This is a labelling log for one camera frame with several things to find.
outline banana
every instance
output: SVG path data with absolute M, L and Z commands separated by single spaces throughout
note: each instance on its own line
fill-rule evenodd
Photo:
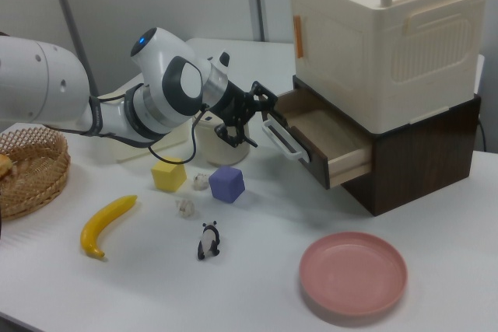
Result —
M 117 217 L 130 210 L 137 196 L 123 196 L 100 209 L 83 227 L 80 236 L 81 247 L 91 257 L 102 258 L 104 252 L 100 250 L 96 241 L 103 229 Z

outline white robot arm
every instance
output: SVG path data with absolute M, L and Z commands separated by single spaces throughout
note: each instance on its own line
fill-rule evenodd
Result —
M 144 33 L 131 52 L 143 84 L 102 100 L 89 94 L 85 69 L 64 48 L 0 36 L 0 120 L 45 124 L 60 131 L 114 138 L 145 148 L 200 110 L 224 124 L 217 135 L 233 147 L 257 111 L 273 111 L 276 96 L 258 82 L 249 93 L 227 77 L 230 56 L 198 58 L 182 40 L 160 28 Z M 263 96 L 262 101 L 255 96 Z M 226 127 L 234 126 L 236 136 Z

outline woven basket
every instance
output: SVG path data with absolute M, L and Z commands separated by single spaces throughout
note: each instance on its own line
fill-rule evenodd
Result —
M 2 220 L 29 214 L 64 189 L 70 157 L 64 136 L 49 128 L 26 128 L 0 135 L 0 153 L 13 163 L 0 180 Z

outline panda figurine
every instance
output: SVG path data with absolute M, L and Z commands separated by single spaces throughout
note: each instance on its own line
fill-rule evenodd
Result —
M 207 225 L 203 223 L 202 227 L 204 227 L 204 231 L 202 232 L 202 238 L 201 241 L 199 241 L 197 249 L 197 258 L 199 260 L 203 260 L 205 255 L 208 255 L 209 252 L 211 252 L 213 256 L 219 254 L 219 232 L 216 228 L 216 221 L 208 223 Z

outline small white toy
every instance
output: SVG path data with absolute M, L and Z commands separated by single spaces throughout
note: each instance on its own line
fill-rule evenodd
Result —
M 197 174 L 194 177 L 194 189 L 205 190 L 207 187 L 209 187 L 209 175 Z
M 177 200 L 177 208 L 183 218 L 188 218 L 195 213 L 194 203 L 190 200 Z
M 202 238 L 197 248 L 197 258 L 199 260 L 203 260 L 209 254 L 213 256 L 219 254 L 219 232 L 216 228 L 216 221 L 207 225 L 203 223 L 202 227 L 204 227 L 204 231 L 202 232 Z

